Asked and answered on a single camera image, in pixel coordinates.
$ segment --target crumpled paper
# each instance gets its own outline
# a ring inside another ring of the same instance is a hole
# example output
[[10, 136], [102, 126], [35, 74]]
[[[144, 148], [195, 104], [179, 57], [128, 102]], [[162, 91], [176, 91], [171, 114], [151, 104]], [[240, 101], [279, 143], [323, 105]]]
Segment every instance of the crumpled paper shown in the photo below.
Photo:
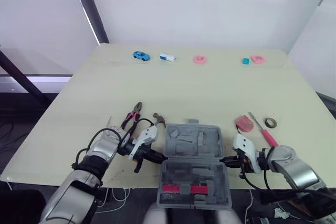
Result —
[[275, 208], [274, 209], [274, 218], [287, 219], [288, 217], [289, 217], [289, 213], [283, 211], [280, 208]]

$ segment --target open toolbox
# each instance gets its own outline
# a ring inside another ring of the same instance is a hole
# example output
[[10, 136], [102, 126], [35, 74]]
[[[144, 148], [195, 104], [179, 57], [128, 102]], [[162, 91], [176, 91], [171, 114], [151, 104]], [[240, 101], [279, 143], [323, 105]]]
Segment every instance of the open toolbox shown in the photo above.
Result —
[[232, 206], [221, 130], [217, 126], [168, 124], [157, 204], [163, 208], [229, 209]]

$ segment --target pink screwdriver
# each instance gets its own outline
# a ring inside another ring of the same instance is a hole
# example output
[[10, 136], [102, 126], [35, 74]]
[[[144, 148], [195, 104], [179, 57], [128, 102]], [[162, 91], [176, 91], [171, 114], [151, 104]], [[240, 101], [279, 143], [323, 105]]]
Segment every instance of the pink screwdriver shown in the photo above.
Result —
[[263, 127], [261, 127], [261, 125], [258, 123], [257, 119], [254, 117], [254, 115], [249, 112], [249, 115], [251, 116], [251, 118], [258, 124], [258, 126], [261, 128], [261, 133], [264, 136], [265, 140], [267, 141], [267, 143], [272, 147], [276, 147], [279, 146], [279, 144], [277, 143], [277, 141], [275, 141], [275, 139], [272, 137], [271, 134], [269, 134], [269, 132], [267, 130], [264, 130]]

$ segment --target red-handled pliers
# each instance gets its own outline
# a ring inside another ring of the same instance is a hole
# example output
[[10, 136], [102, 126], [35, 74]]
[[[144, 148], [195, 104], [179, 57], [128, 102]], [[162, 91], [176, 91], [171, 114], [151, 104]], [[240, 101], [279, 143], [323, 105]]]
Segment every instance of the red-handled pliers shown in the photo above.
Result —
[[140, 113], [139, 111], [141, 110], [142, 108], [142, 102], [138, 102], [135, 106], [134, 106], [134, 109], [132, 112], [128, 113], [125, 120], [122, 122], [121, 124], [121, 128], [124, 130], [125, 127], [126, 127], [126, 124], [134, 117], [134, 122], [133, 122], [133, 126], [135, 124], [137, 124], [137, 122], [139, 121], [140, 119]]

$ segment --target black pole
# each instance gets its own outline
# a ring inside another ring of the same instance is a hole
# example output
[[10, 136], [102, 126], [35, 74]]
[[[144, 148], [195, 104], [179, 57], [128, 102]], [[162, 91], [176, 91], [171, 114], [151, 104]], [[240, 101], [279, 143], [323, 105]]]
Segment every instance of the black pole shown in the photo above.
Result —
[[46, 108], [51, 101], [5, 56], [0, 50], [0, 67], [12, 76], [25, 90]]
[[80, 0], [99, 43], [110, 43], [94, 0]]

